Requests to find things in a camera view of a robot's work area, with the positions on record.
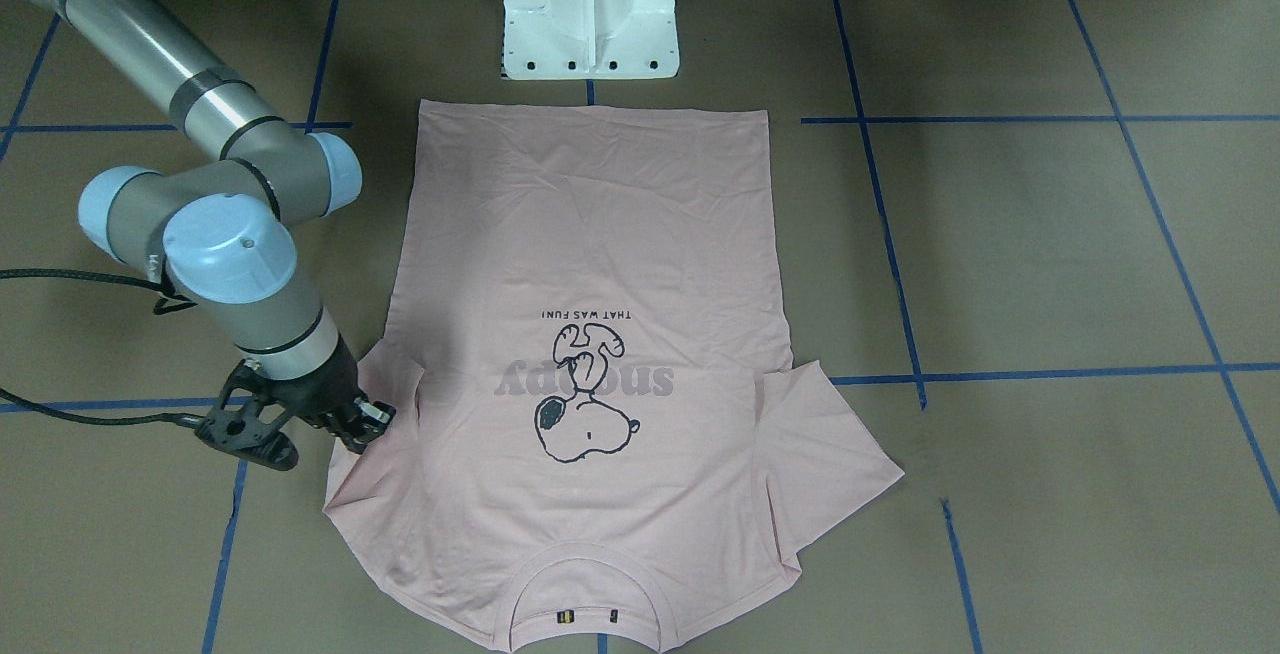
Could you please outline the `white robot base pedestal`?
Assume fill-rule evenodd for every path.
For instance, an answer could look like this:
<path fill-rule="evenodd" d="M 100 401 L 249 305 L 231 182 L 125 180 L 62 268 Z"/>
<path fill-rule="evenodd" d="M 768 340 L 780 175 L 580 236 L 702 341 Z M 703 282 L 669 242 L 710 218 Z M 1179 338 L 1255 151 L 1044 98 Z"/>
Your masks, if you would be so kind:
<path fill-rule="evenodd" d="M 512 81 L 649 81 L 681 67 L 675 0 L 503 0 Z"/>

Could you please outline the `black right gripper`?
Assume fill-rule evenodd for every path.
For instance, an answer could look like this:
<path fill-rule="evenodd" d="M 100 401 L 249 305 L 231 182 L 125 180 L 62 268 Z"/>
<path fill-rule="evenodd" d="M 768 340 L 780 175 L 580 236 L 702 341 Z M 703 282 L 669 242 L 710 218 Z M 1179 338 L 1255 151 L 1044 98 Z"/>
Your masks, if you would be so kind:
<path fill-rule="evenodd" d="M 289 380 L 268 379 L 247 360 L 232 371 L 232 388 L 248 392 L 262 408 L 278 404 L 282 412 L 266 426 L 276 431 L 291 419 L 337 436 L 356 456 L 366 452 L 396 417 L 393 404 L 371 402 L 358 387 L 357 363 L 346 340 L 320 366 Z"/>

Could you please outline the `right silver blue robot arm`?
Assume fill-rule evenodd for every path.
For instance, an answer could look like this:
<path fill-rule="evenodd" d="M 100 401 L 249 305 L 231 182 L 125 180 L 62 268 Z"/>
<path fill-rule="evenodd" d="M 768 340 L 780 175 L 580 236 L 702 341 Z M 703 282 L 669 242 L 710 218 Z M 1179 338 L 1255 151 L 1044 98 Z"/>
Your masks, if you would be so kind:
<path fill-rule="evenodd" d="M 364 177 L 339 136 L 294 129 L 157 0 L 28 0 L 54 12 L 164 108 L 210 163 L 180 174 L 115 166 L 90 180 L 84 235 L 141 284 L 204 308 L 241 361 L 207 413 L 155 413 L 210 448 L 271 470 L 298 452 L 301 420 L 360 454 L 394 419 L 305 273 L 292 227 L 355 202 Z"/>

